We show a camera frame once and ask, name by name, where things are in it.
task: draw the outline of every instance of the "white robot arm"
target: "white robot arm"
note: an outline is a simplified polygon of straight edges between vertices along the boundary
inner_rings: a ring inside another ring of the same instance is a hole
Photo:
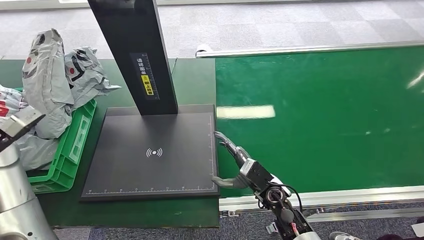
[[[43,117],[28,106],[0,126],[0,239],[58,239],[28,182],[14,144]]]

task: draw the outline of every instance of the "shoe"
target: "shoe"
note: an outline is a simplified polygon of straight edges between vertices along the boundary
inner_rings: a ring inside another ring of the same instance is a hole
[[[329,240],[361,240],[355,236],[352,236],[350,234],[347,234],[341,231],[335,231],[330,233],[330,236],[328,237],[328,239]]]

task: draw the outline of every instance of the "gray plastic bag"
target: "gray plastic bag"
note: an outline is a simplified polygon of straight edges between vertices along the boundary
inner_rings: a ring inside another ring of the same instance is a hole
[[[74,98],[65,76],[63,41],[55,29],[40,32],[22,68],[23,96],[45,114],[35,126],[37,136],[58,138],[71,124]]]
[[[83,46],[65,56],[66,78],[75,100],[72,110],[83,106],[94,97],[105,96],[121,88],[109,84],[96,52],[95,48]]]

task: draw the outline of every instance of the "gray carpet floor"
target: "gray carpet floor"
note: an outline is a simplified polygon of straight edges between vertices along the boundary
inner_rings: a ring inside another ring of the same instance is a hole
[[[159,6],[170,58],[214,50],[347,45],[424,40],[424,0],[328,0],[268,4]],[[0,13],[0,58],[26,59],[34,36],[56,28],[65,51],[112,54],[89,8]]]

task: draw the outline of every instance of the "black cable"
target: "black cable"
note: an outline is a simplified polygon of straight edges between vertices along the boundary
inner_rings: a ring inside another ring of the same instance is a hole
[[[260,209],[264,209],[265,208],[265,205],[262,204],[262,206],[261,206],[261,201],[259,199],[257,200],[257,206]]]
[[[300,209],[300,212],[301,213],[303,213],[303,211],[304,211],[304,209],[303,209],[303,207],[302,207],[302,200],[301,200],[301,197],[299,196],[299,193],[298,193],[298,191],[296,191],[296,189],[294,188],[294,187],[292,187],[292,186],[290,186],[290,185],[286,185],[286,184],[277,184],[277,183],[274,183],[274,182],[268,182],[271,186],[273,186],[273,187],[286,187],[286,188],[289,188],[289,189],[291,189],[291,190],[293,190],[293,192],[296,194],[296,196],[297,196],[297,199],[299,200],[299,209]]]

